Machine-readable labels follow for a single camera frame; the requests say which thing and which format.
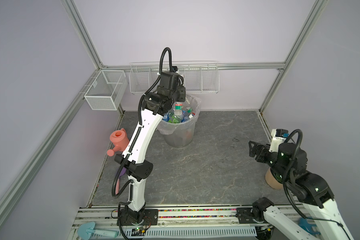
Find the blue label water bottle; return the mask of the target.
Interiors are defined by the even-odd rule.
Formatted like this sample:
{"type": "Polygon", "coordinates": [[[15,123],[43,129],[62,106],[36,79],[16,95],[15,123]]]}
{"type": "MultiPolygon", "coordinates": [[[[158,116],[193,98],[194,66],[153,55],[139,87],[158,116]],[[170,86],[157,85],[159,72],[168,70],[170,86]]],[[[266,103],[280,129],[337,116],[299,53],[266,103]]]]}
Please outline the blue label water bottle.
{"type": "Polygon", "coordinates": [[[195,113],[191,113],[191,112],[184,112],[184,118],[182,120],[182,122],[186,122],[189,121],[190,119],[193,119],[195,117],[195,113]]]}

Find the tall clear bottle green-red cap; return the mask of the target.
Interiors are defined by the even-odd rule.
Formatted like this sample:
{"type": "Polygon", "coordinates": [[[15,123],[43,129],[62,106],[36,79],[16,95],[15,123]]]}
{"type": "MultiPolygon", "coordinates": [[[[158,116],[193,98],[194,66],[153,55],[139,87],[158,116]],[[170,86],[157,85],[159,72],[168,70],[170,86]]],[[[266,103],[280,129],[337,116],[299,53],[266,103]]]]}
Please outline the tall clear bottle green-red cap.
{"type": "Polygon", "coordinates": [[[183,115],[183,116],[184,116],[184,113],[183,113],[183,103],[181,103],[181,102],[176,102],[176,103],[175,103],[174,114],[175,114],[175,115],[183,115]]]}

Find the lime green label bottle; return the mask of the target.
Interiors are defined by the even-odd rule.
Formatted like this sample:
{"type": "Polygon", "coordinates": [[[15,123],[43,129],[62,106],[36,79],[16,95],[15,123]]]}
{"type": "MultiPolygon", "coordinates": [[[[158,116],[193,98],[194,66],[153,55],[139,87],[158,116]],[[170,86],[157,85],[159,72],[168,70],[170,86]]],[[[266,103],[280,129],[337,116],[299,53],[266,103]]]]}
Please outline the lime green label bottle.
{"type": "Polygon", "coordinates": [[[183,115],[169,115],[169,123],[180,124],[184,119],[183,115]]]}

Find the orange NFC juice bottle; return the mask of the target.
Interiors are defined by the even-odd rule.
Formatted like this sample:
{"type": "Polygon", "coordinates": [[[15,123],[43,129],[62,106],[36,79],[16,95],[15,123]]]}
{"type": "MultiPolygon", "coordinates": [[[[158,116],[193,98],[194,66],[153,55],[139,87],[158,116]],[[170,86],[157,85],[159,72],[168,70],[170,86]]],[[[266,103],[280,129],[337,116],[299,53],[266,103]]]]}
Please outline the orange NFC juice bottle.
{"type": "Polygon", "coordinates": [[[184,145],[188,145],[194,137],[194,130],[186,129],[181,131],[181,139],[184,145]]]}

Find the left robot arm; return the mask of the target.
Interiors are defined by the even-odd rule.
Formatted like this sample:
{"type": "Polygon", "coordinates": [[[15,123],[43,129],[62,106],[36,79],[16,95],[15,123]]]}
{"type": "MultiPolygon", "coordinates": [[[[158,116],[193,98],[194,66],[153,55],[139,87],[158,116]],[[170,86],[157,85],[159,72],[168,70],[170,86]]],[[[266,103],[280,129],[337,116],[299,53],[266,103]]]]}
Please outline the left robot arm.
{"type": "Polygon", "coordinates": [[[153,133],[174,103],[186,100],[184,78],[173,66],[172,52],[164,48],[159,62],[159,75],[153,85],[141,96],[138,104],[138,124],[126,150],[122,153],[121,168],[126,168],[130,196],[124,205],[132,213],[140,213],[145,207],[146,179],[153,165],[146,160],[146,152],[153,133]]]}

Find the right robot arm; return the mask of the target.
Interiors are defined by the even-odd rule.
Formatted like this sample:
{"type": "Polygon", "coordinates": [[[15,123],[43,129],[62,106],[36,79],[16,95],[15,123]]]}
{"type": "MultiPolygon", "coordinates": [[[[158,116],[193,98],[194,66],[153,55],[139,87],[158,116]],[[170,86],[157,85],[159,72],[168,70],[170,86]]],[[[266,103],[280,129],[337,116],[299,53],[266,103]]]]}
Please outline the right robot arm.
{"type": "Polygon", "coordinates": [[[253,203],[251,217],[257,223],[271,224],[291,240],[353,239],[327,181],[307,170],[308,157],[301,149],[302,141],[300,129],[291,133],[274,129],[270,144],[249,141],[249,156],[269,166],[293,209],[301,218],[314,222],[318,232],[307,232],[265,197],[253,203]]]}

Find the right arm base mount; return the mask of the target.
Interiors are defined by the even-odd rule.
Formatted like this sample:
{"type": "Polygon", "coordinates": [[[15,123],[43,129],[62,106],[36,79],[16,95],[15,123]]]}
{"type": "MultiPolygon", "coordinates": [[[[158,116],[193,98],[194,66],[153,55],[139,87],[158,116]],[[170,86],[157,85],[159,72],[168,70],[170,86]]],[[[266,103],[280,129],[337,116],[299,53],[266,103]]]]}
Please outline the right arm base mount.
{"type": "Polygon", "coordinates": [[[254,215],[252,213],[252,207],[239,207],[236,208],[235,217],[238,219],[239,224],[255,224],[254,215]]]}

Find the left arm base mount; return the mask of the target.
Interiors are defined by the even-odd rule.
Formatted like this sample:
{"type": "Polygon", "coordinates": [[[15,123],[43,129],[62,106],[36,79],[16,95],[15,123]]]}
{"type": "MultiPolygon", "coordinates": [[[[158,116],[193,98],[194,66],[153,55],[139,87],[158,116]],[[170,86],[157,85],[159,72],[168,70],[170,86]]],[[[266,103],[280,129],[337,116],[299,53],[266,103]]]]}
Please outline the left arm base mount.
{"type": "Polygon", "coordinates": [[[146,226],[156,226],[159,219],[159,210],[158,209],[141,209],[139,212],[132,211],[130,209],[121,210],[120,217],[118,222],[122,226],[132,226],[132,225],[146,225],[146,226]]]}

